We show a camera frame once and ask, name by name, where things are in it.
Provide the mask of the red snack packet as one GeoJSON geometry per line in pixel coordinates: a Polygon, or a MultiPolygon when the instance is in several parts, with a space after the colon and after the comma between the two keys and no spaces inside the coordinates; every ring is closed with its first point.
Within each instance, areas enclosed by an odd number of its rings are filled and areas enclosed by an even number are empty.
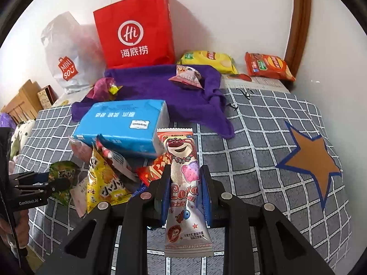
{"type": "Polygon", "coordinates": [[[164,153],[157,157],[150,165],[137,168],[136,174],[142,183],[148,187],[152,181],[162,177],[165,166],[170,164],[170,157],[167,153],[164,153]]]}

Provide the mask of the white bear snack packet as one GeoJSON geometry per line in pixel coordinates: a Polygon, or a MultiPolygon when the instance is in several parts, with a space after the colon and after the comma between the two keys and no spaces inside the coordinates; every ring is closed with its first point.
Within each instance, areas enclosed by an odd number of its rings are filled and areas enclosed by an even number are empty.
{"type": "Polygon", "coordinates": [[[170,159],[165,256],[170,258],[212,256],[213,244],[204,215],[200,165],[193,130],[158,129],[157,136],[170,159]]]}

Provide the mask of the yellow crisps snack packet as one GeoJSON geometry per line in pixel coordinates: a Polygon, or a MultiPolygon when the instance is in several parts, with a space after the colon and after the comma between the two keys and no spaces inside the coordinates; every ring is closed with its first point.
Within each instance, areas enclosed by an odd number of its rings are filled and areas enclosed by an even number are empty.
{"type": "Polygon", "coordinates": [[[100,202],[107,202],[115,206],[128,202],[132,197],[132,193],[100,155],[95,146],[92,149],[90,158],[86,188],[86,210],[88,214],[100,202]]]}

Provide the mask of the white red barcode packet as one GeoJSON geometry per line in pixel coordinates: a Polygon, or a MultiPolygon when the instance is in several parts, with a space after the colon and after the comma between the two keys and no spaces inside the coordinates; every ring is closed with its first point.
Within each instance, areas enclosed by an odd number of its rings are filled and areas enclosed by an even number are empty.
{"type": "Polygon", "coordinates": [[[111,148],[107,148],[105,144],[106,140],[102,134],[97,135],[95,146],[102,157],[123,176],[126,176],[133,182],[139,182],[137,174],[133,172],[124,156],[119,154],[117,151],[112,150],[111,148]]]}

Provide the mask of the green snack packet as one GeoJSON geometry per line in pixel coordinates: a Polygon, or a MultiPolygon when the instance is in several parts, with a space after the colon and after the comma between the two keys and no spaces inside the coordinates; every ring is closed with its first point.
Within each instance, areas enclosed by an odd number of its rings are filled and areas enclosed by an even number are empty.
{"type": "Polygon", "coordinates": [[[52,194],[56,200],[62,205],[68,206],[70,204],[70,189],[72,189],[75,179],[79,174],[79,166],[72,161],[59,161],[52,163],[49,166],[49,180],[55,181],[57,179],[67,179],[69,184],[66,188],[59,189],[57,192],[52,194]]]}

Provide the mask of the pale pink snack packet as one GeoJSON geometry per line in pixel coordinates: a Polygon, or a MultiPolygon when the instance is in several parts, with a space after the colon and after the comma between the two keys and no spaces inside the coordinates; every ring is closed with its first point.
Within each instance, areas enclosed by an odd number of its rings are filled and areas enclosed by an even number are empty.
{"type": "MultiPolygon", "coordinates": [[[[86,167],[89,167],[90,158],[92,157],[92,148],[87,146],[85,143],[77,140],[76,138],[69,137],[69,142],[73,154],[79,160],[85,163],[86,167]]],[[[87,211],[87,203],[86,203],[87,179],[88,177],[85,176],[70,191],[77,214],[80,218],[82,218],[87,211]]]]}

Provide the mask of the blue tissue pack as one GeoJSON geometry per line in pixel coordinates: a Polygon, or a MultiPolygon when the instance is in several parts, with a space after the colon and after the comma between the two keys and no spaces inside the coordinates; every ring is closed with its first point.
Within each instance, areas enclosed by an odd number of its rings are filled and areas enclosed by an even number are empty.
{"type": "Polygon", "coordinates": [[[100,139],[123,155],[156,158],[164,152],[157,129],[169,122],[164,100],[98,102],[82,117],[73,137],[89,146],[100,139]]]}

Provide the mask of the cardboard boxes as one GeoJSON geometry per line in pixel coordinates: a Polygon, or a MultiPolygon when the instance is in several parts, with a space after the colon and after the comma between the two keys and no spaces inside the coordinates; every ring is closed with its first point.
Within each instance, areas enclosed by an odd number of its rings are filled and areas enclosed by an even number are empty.
{"type": "Polygon", "coordinates": [[[1,113],[9,114],[16,124],[35,120],[39,111],[44,109],[37,95],[40,91],[48,93],[51,104],[57,100],[57,95],[50,85],[41,88],[36,81],[27,80],[12,100],[2,107],[1,113]]]}

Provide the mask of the purple towel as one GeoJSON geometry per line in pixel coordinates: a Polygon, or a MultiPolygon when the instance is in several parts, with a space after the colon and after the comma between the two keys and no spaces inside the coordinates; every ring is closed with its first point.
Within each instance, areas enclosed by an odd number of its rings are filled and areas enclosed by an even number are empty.
{"type": "Polygon", "coordinates": [[[135,68],[111,68],[105,78],[113,78],[118,91],[116,99],[160,99],[167,104],[172,122],[191,122],[208,127],[225,139],[234,138],[234,127],[226,118],[226,97],[220,91],[221,74],[208,65],[193,65],[202,79],[202,89],[189,89],[170,80],[176,65],[135,68]]]}

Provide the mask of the magenta wrapped snack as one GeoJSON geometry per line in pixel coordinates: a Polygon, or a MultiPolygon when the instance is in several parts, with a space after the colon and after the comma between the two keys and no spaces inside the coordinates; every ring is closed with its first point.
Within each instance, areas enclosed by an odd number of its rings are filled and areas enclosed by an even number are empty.
{"type": "Polygon", "coordinates": [[[118,86],[114,78],[101,78],[95,83],[86,97],[98,102],[113,101],[121,88],[122,86],[118,86]]]}

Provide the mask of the white Miniso plastic bag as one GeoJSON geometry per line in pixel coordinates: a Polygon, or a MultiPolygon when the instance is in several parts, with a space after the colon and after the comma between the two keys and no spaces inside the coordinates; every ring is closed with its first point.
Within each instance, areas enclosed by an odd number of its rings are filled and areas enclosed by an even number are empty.
{"type": "Polygon", "coordinates": [[[89,88],[103,77],[106,64],[100,46],[70,12],[47,24],[41,42],[47,66],[65,93],[89,88]]]}

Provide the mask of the yellow chips bag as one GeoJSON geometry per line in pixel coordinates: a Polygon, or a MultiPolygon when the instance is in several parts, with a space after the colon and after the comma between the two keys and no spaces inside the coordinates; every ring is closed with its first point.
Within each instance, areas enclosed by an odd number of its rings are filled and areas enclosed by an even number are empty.
{"type": "Polygon", "coordinates": [[[209,65],[221,74],[238,74],[232,57],[225,53],[205,50],[186,52],[177,63],[179,65],[209,65]]]}

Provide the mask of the orange chips bag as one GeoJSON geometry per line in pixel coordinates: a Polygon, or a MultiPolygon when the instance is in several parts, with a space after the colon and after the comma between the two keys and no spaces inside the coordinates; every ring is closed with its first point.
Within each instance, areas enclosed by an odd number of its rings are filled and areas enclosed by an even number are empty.
{"type": "Polygon", "coordinates": [[[280,57],[246,52],[245,62],[249,76],[295,81],[295,77],[290,72],[287,63],[280,57]]]}

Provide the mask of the red paper shopping bag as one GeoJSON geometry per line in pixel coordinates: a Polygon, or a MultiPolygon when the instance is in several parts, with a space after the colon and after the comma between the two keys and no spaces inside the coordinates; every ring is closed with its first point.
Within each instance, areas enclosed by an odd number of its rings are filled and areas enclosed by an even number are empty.
{"type": "Polygon", "coordinates": [[[175,62],[169,0],[121,0],[93,15],[108,69],[175,62]]]}

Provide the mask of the brown wooden door frame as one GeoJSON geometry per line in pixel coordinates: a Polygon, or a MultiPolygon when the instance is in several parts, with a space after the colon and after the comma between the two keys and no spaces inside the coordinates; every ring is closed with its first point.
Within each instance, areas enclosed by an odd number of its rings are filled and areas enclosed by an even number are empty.
{"type": "Polygon", "coordinates": [[[311,6],[312,0],[293,0],[290,33],[284,57],[293,76],[298,72],[306,46],[311,6]]]}

